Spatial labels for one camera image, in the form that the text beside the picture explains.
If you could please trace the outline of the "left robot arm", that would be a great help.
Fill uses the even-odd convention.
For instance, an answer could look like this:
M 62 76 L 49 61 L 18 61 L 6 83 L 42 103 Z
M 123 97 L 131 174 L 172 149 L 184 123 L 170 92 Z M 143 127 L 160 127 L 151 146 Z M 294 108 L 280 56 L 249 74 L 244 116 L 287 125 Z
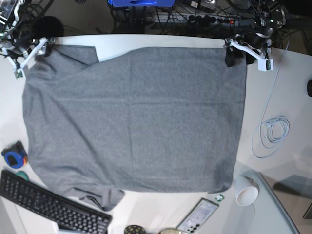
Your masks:
M 276 0 L 251 0 L 247 9 L 238 7 L 230 0 L 227 3 L 240 13 L 253 15 L 247 25 L 234 28 L 234 36 L 224 39 L 227 67 L 233 67 L 236 59 L 245 56 L 247 64 L 257 61 L 260 71 L 273 70 L 272 36 L 286 24 L 280 3 Z

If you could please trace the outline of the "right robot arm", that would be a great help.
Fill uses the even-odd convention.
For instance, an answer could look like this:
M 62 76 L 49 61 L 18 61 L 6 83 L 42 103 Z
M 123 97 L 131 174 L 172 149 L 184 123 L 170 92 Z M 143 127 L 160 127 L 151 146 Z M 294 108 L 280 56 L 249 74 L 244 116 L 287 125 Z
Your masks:
M 45 7 L 40 0 L 2 0 L 0 2 L 0 54 L 13 66 L 15 78 L 26 78 L 28 63 L 36 55 L 46 55 L 48 47 L 56 42 L 52 36 L 35 36 L 34 23 L 43 18 L 54 3 L 48 1 Z

